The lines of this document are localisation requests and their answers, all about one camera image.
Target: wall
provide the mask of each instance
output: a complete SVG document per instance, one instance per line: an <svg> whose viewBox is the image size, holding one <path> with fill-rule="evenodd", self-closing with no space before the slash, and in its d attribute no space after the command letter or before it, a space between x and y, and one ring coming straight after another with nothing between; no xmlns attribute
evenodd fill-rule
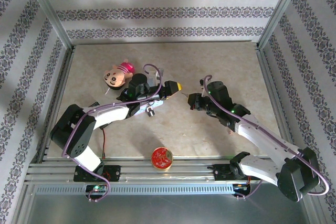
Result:
<svg viewBox="0 0 336 224"><path fill-rule="evenodd" d="M10 223L65 48L37 0L0 0L0 31L0 223Z"/></svg>
<svg viewBox="0 0 336 224"><path fill-rule="evenodd" d="M278 0L50 0L74 44L258 41Z"/></svg>
<svg viewBox="0 0 336 224"><path fill-rule="evenodd" d="M264 48L292 139L316 152L331 185L322 223L336 223L335 15L335 0L291 0Z"/></svg>

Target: floor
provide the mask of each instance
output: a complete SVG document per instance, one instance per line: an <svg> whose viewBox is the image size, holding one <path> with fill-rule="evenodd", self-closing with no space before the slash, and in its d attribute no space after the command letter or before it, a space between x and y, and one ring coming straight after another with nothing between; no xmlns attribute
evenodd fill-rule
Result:
<svg viewBox="0 0 336 224"><path fill-rule="evenodd" d="M58 117L75 103L89 106L115 101L120 91L110 90L103 80L105 70L128 59L136 72L145 63L164 69L164 81L179 82L183 90L155 109L155 116L141 114L113 122L106 128L106 157L150 157L159 146L174 156L234 156L241 151L262 155L245 138L230 132L217 119L191 111L183 93L201 92L199 80L207 74L223 81L233 102L248 108L261 123L279 134L258 59L250 42L205 42L166 44L80 45L75 55ZM93 132L89 146L102 153L103 134ZM51 142L48 158L59 158L61 149Z"/></svg>

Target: round tin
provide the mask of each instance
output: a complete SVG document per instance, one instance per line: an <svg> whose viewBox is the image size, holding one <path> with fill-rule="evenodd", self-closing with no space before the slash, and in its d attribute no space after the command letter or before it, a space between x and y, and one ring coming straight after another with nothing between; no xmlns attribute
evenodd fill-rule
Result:
<svg viewBox="0 0 336 224"><path fill-rule="evenodd" d="M173 153L166 147L156 148L151 158L155 168L160 170L168 170L173 164Z"/></svg>

